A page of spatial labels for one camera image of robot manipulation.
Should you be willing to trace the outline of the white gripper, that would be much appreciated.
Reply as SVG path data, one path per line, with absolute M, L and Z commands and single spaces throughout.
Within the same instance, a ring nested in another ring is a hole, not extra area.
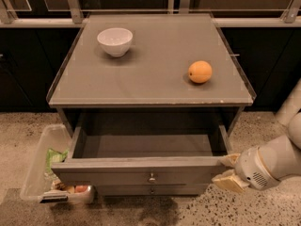
M 258 147 L 250 148 L 241 154 L 232 153 L 222 156 L 219 161 L 229 169 L 216 175 L 212 182 L 220 189 L 243 193 L 247 187 L 266 190 L 279 185 L 261 160 Z

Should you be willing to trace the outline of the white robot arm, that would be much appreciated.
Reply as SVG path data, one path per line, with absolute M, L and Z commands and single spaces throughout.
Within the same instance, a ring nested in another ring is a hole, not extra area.
M 223 156 L 220 162 L 230 167 L 212 182 L 221 189 L 237 193 L 248 187 L 266 190 L 281 181 L 301 175 L 301 80 L 276 114 L 286 126 L 285 135 L 242 153 Z

